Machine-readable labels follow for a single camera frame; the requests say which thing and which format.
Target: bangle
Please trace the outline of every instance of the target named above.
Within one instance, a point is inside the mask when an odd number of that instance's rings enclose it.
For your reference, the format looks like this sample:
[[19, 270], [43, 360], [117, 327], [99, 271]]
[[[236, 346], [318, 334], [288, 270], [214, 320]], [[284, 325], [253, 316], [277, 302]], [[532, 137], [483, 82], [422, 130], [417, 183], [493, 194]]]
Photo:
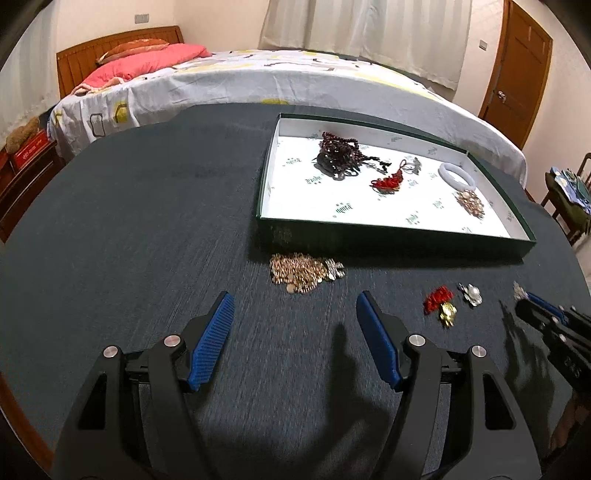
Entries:
[[[466, 183], [462, 183], [461, 181], [456, 181], [452, 178], [449, 174], [450, 172], [454, 172], [455, 174], [459, 175], [463, 178]], [[439, 167], [439, 176], [452, 188], [456, 189], [458, 192], [464, 192], [468, 190], [469, 192], [473, 192], [476, 190], [476, 182], [474, 179], [468, 174], [466, 170], [462, 170], [457, 165], [453, 163], [442, 163]]]

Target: wooden door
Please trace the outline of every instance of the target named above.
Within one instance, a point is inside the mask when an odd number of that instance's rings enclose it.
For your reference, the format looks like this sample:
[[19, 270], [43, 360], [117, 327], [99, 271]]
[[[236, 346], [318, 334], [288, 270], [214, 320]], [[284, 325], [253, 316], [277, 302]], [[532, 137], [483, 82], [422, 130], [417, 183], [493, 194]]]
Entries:
[[552, 38], [515, 2], [508, 3], [508, 18], [480, 117], [521, 149], [544, 94]]

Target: bed sheet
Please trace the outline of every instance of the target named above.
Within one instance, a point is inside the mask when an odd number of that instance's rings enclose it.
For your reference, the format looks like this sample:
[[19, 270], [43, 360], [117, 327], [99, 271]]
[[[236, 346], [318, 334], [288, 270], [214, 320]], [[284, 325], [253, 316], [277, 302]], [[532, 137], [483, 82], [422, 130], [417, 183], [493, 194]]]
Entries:
[[71, 160], [97, 138], [164, 122], [203, 103], [336, 108], [418, 128], [465, 148], [525, 186], [523, 153], [493, 126], [394, 70], [300, 50], [215, 53], [140, 76], [53, 109], [48, 134]]

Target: orange pillow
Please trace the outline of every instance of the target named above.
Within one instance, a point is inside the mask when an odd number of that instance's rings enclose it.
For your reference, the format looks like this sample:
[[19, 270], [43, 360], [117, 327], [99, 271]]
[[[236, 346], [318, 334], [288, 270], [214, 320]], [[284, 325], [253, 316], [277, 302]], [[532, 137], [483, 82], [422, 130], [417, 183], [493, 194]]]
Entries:
[[141, 38], [139, 40], [132, 40], [115, 48], [110, 49], [101, 58], [96, 60], [98, 65], [104, 65], [110, 61], [129, 57], [136, 53], [143, 53], [145, 51], [162, 50], [168, 47], [169, 43], [159, 38]]

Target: wall outlet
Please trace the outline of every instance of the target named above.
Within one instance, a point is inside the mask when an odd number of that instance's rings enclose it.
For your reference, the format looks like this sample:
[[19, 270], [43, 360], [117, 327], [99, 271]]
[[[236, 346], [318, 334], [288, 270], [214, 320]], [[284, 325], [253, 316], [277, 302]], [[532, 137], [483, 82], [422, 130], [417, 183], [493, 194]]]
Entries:
[[150, 21], [150, 14], [141, 14], [135, 16], [135, 23], [148, 23]]

